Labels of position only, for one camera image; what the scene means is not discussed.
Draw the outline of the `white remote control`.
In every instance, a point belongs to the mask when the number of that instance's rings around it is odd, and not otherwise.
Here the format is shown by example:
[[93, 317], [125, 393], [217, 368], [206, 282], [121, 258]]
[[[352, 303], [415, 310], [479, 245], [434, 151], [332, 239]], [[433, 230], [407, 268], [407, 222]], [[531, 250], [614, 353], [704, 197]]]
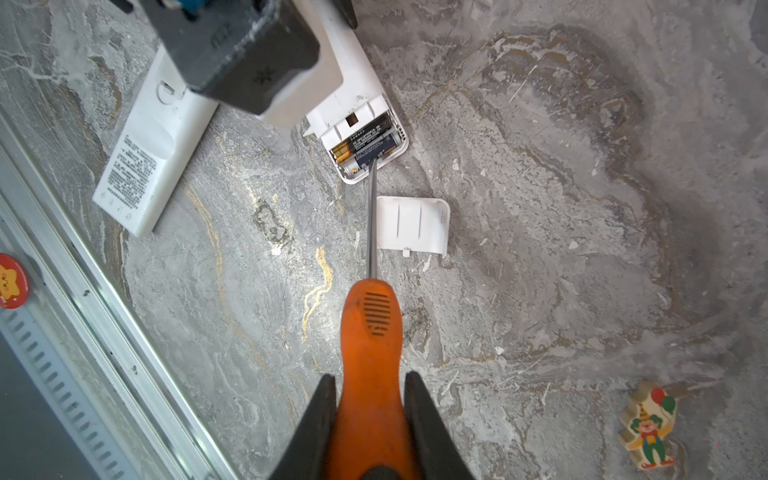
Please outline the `white remote control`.
[[[370, 165], [378, 169], [391, 163], [405, 153], [409, 138], [396, 113], [392, 102], [385, 93], [367, 54], [365, 53], [341, 2], [310, 1], [310, 12], [319, 20], [315, 30], [323, 34], [321, 61], [324, 76], [333, 86], [330, 94], [319, 102], [308, 114], [307, 136], [314, 136], [322, 144], [325, 153], [340, 179], [346, 184], [357, 184], [369, 176]], [[384, 113], [391, 115], [393, 127], [386, 133], [397, 131], [400, 145], [389, 155], [373, 160], [366, 169], [348, 177], [341, 172], [330, 150], [348, 139]]]

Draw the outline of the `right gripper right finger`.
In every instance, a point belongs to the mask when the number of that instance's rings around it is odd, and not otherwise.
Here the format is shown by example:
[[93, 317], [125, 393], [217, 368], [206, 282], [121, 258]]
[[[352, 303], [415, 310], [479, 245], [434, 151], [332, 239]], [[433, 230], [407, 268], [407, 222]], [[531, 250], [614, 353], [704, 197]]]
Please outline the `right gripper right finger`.
[[420, 374], [406, 374], [404, 408], [423, 479], [473, 479]]

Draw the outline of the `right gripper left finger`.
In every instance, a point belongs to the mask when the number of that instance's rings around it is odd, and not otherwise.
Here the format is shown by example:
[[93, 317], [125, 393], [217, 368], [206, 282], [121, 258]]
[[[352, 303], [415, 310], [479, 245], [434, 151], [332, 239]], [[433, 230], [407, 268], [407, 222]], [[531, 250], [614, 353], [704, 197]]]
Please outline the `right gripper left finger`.
[[323, 479], [336, 414], [336, 380], [324, 374], [270, 479]]

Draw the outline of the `white battery cover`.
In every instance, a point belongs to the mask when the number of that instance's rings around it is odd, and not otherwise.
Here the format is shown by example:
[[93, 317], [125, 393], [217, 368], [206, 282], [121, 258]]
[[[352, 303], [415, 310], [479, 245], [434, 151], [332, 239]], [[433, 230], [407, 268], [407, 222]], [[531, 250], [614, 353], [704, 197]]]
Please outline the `white battery cover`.
[[376, 214], [379, 249], [446, 256], [450, 206], [442, 199], [379, 196]]

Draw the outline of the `orange black screwdriver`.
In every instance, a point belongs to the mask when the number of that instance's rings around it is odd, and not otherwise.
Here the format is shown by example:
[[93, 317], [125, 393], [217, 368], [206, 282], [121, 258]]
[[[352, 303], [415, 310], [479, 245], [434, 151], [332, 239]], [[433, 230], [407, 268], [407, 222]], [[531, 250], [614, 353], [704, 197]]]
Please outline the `orange black screwdriver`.
[[328, 479], [419, 479], [399, 384], [403, 322], [392, 287], [378, 278], [377, 169], [370, 164], [367, 268], [342, 312], [341, 400], [331, 434]]

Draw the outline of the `white remote with label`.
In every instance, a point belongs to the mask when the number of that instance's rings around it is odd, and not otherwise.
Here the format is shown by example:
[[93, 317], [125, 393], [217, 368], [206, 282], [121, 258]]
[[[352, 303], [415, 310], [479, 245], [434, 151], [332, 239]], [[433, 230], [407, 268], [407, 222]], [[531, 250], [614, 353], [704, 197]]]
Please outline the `white remote with label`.
[[217, 107], [189, 89], [160, 46], [93, 201], [130, 234], [150, 234]]

